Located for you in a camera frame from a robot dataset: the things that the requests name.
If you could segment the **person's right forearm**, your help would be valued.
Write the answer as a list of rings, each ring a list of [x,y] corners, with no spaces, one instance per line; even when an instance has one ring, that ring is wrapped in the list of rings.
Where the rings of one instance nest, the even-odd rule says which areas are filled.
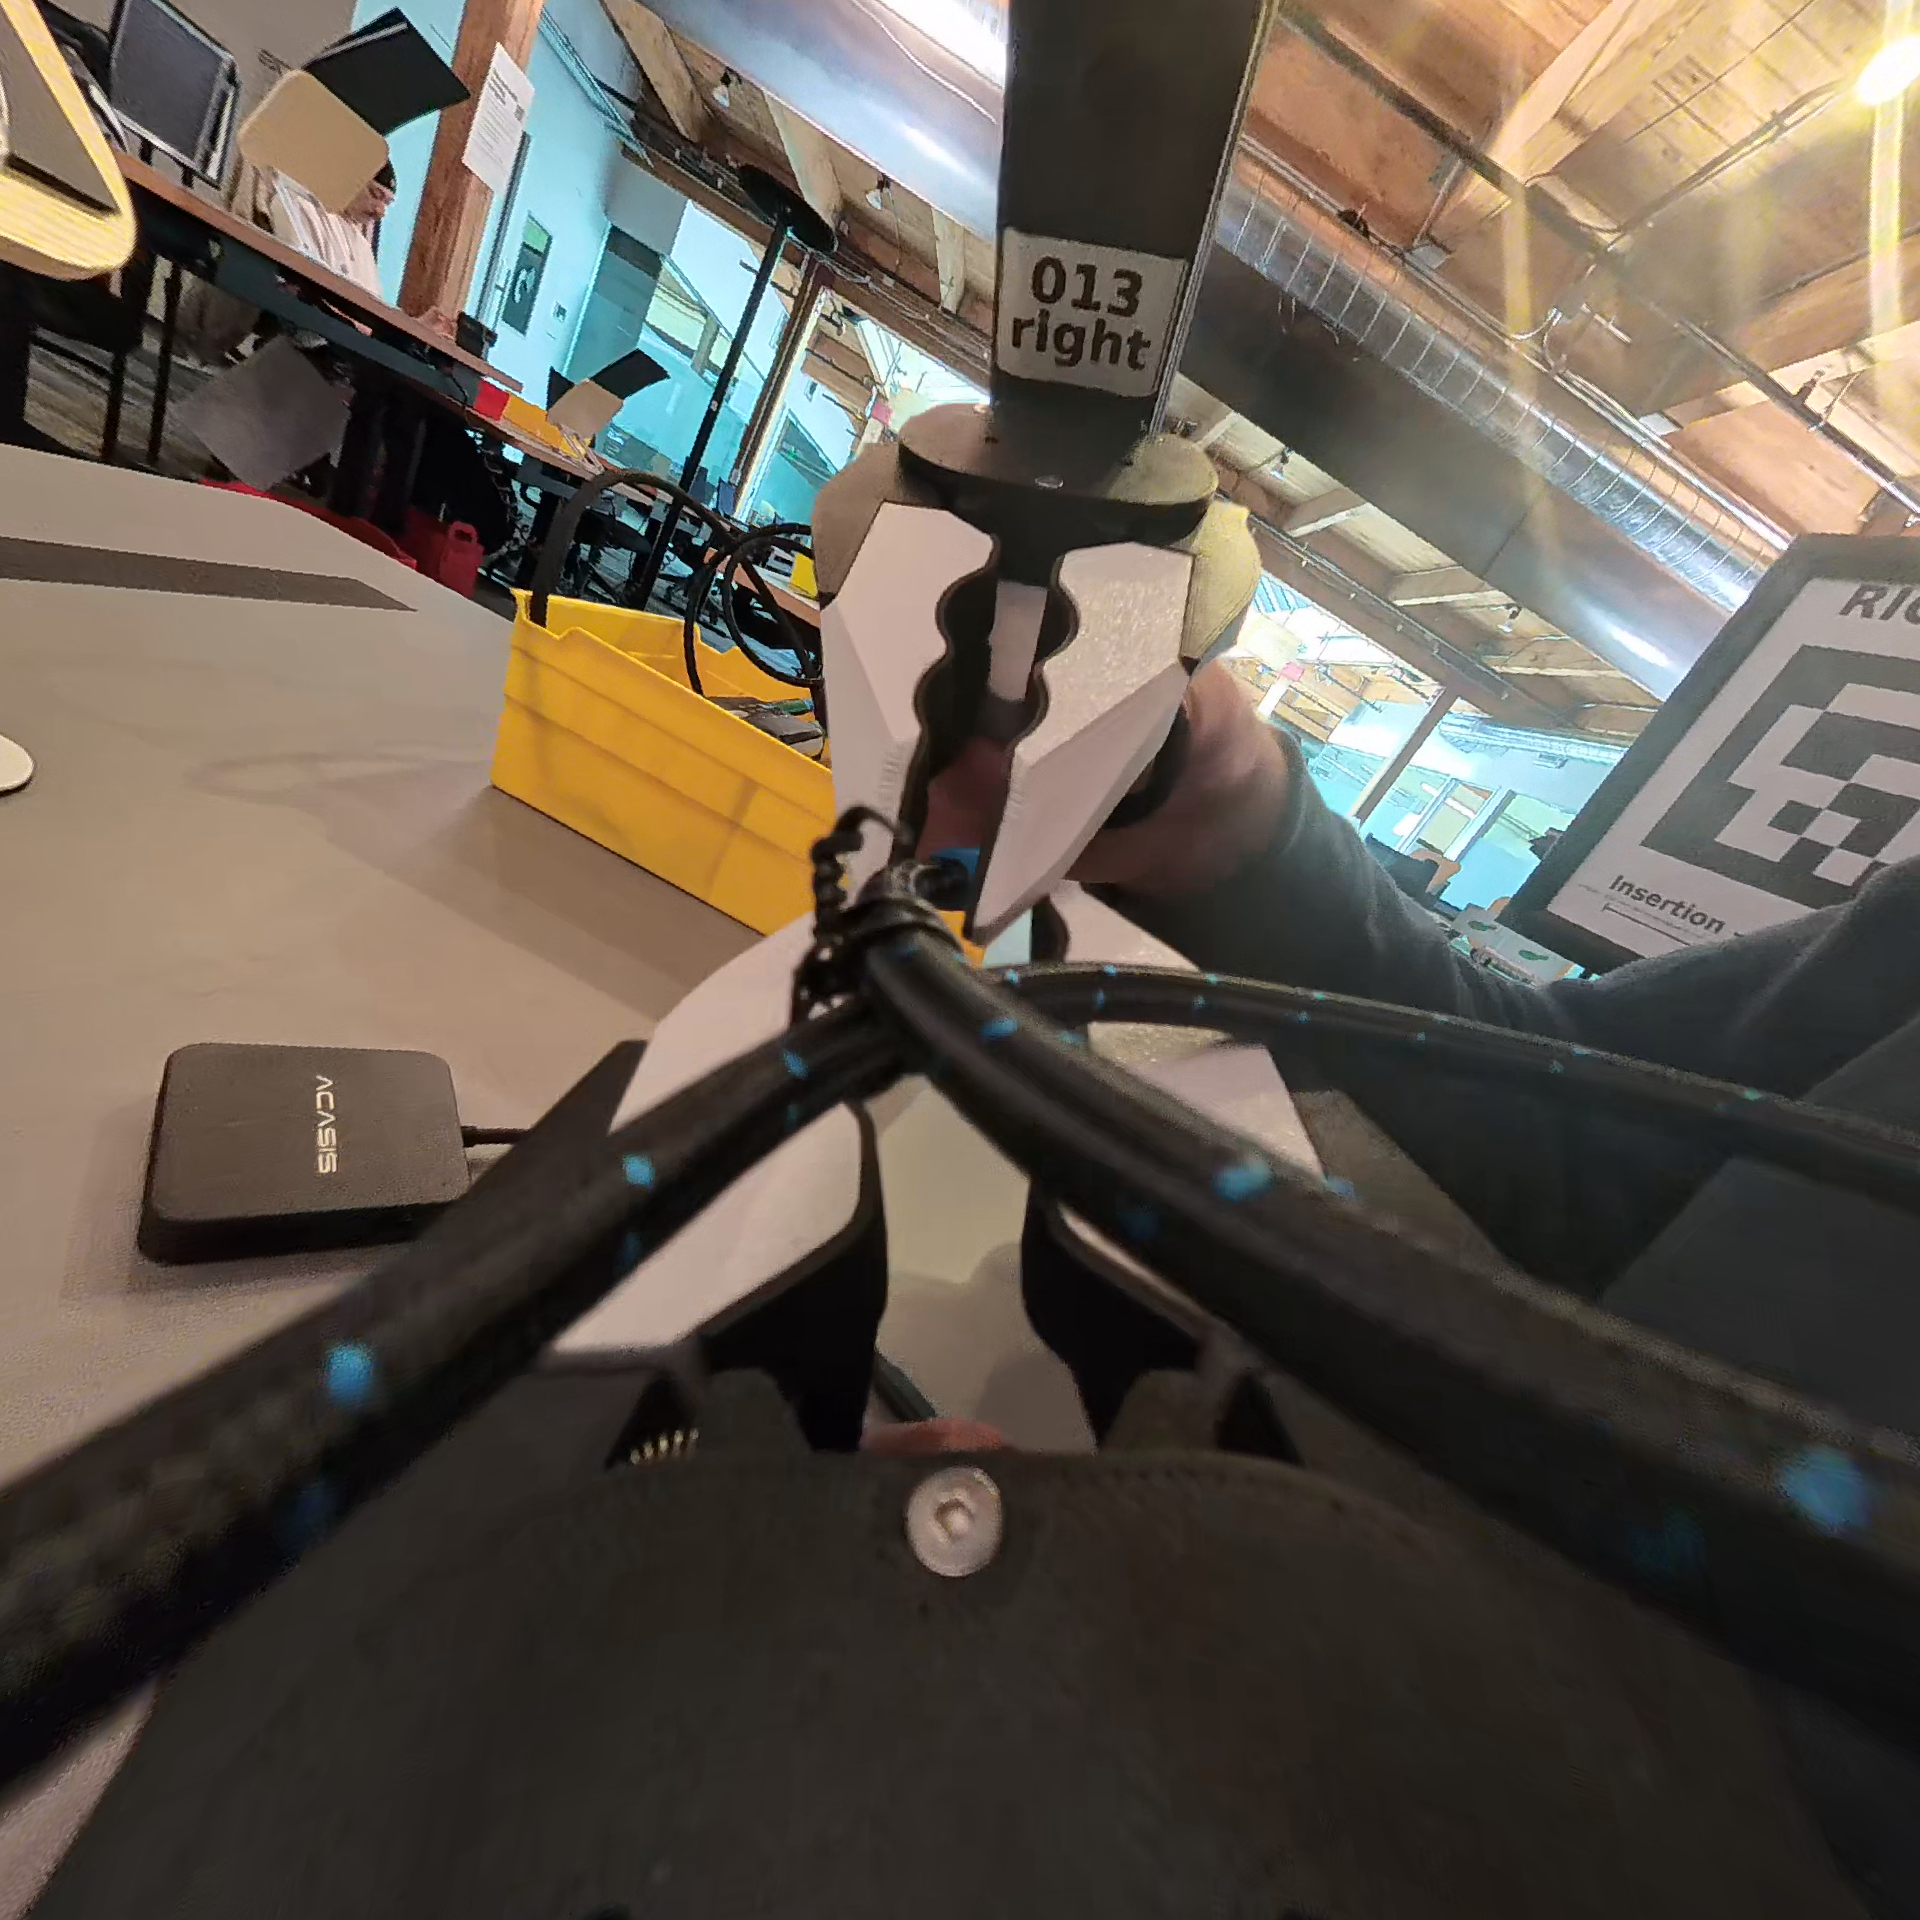
[[[1848,902],[1715,943],[1694,956],[1648,956],[1607,980],[1506,980],[1421,917],[1386,864],[1356,847],[1356,824],[1301,778],[1301,806],[1279,838],[1219,890],[1142,902],[1097,890],[1117,917],[1136,917],[1155,943],[1196,956],[1206,971],[1286,980],[1286,994],[1337,994],[1337,1001],[1392,1001],[1427,1015],[1508,1023],[1533,1039],[1586,1039],[1609,1030],[1629,1008],[1722,1008],[1747,1001],[1838,1001],[1838,994],[1893,994],[1920,980],[1920,864],[1876,872]],[[1491,1096],[1481,1117],[1471,1117],[1463,1087],[1421,1096],[1399,1065],[1345,1074],[1356,1110],[1523,1264],[1533,1270],[1533,1244],[1569,1218],[1575,1158],[1598,1146],[1598,1110],[1523,1099]]]

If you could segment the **yellow plastic bin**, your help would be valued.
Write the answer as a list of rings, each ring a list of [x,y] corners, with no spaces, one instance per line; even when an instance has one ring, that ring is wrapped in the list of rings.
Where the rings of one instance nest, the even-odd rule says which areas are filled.
[[[497,792],[770,943],[815,917],[815,847],[848,806],[831,749],[748,729],[815,719],[791,684],[707,642],[692,669],[675,614],[547,601],[536,621],[511,585]]]

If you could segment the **person's right hand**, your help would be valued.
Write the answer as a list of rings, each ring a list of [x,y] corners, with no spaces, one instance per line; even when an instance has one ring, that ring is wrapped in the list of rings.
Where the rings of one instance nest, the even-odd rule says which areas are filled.
[[[1174,778],[1142,820],[1112,820],[1079,852],[1079,890],[1174,902],[1237,877],[1279,838],[1304,756],[1279,729],[1260,729],[1255,689],[1231,669],[1206,669],[1174,729]]]

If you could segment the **wood edged black board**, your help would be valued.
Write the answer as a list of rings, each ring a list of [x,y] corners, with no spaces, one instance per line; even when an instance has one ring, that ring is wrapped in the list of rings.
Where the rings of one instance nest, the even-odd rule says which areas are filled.
[[[132,173],[97,75],[31,0],[0,0],[0,262],[102,281],[133,252]]]

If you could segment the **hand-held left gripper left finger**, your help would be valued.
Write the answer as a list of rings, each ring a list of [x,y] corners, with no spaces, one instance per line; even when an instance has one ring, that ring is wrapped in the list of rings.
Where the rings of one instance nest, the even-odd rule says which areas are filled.
[[[618,1124],[675,1099],[707,1065],[759,1046],[791,1015],[815,934],[777,934],[707,971],[644,1046]],[[879,1139],[831,1110],[743,1173],[692,1228],[590,1306],[547,1364],[636,1364],[701,1351],[707,1373],[770,1373],[821,1455],[856,1455],[885,1312]]]

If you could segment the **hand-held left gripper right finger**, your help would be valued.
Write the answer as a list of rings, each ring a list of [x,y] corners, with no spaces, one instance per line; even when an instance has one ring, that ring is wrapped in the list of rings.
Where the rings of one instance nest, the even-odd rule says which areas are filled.
[[[1272,1158],[1320,1179],[1304,1117],[1260,1046],[1097,1046],[1196,1117],[1255,1139]],[[1136,1384],[1170,1373],[1170,1455],[1301,1456],[1279,1373],[1185,1306],[1155,1264],[1082,1228],[1056,1199],[1024,1199],[1024,1319],[1070,1364],[1089,1455]]]

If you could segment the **long wooden desk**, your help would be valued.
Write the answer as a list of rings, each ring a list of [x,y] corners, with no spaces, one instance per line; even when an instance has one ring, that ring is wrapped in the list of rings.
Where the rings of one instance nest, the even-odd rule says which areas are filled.
[[[349,368],[349,425],[334,463],[334,515],[405,531],[419,493],[419,432],[450,416],[457,432],[511,443],[536,473],[600,474],[590,453],[531,432],[487,392],[521,392],[502,368],[473,356],[450,337],[387,308],[375,292],[321,275],[318,252],[281,248],[274,230],[238,223],[233,201],[159,180],[152,160],[119,157],[133,243],[196,275],[226,300],[263,308],[293,337],[318,337]]]

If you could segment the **framed black white marker sign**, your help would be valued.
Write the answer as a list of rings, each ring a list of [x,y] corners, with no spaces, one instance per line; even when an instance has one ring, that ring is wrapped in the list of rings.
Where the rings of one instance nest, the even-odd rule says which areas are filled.
[[[1920,540],[1792,540],[1508,934],[1609,971],[1848,902],[1920,852]]]

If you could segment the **dark spiral duct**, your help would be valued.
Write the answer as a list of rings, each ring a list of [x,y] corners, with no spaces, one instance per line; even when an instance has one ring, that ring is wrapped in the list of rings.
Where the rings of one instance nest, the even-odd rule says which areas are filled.
[[[1762,569],[1782,551],[1782,540],[1762,515],[1737,515],[1732,493],[1715,493],[1657,443],[1623,432],[1607,410],[1566,392],[1566,379],[1508,356],[1481,321],[1471,321],[1447,300],[1421,292],[1410,262],[1392,262],[1376,243],[1356,243],[1304,187],[1286,187],[1272,173],[1237,173],[1219,187],[1215,243],[1248,275],[1260,275],[1272,300],[1304,308],[1345,347],[1386,356],[1445,416],[1476,425],[1525,474],[1543,474],[1550,493],[1598,515],[1648,566],[1668,566],[1680,585],[1737,603],[1762,585]]]

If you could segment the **black usb adapter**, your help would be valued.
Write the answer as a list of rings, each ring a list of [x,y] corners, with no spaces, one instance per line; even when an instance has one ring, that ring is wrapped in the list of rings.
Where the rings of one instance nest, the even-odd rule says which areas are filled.
[[[246,1264],[405,1244],[473,1199],[478,1151],[521,1124],[473,1124],[425,1046],[191,1039],[159,1062],[133,1255]]]

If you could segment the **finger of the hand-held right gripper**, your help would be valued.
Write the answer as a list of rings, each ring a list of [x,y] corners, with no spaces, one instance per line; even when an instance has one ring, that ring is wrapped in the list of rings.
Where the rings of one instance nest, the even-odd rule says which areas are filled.
[[[980,852],[972,934],[997,943],[1112,824],[1157,756],[1185,697],[1174,545],[1079,545],[1056,566],[1070,648],[1038,653],[1038,719],[1014,731],[997,838]]]
[[[856,545],[848,585],[821,614],[821,653],[831,653],[831,788],[833,808],[879,808],[901,838],[919,824],[919,778],[934,778],[934,719],[919,684],[947,669],[947,585],[994,582],[997,540],[919,515],[919,502],[879,502],[879,523]]]

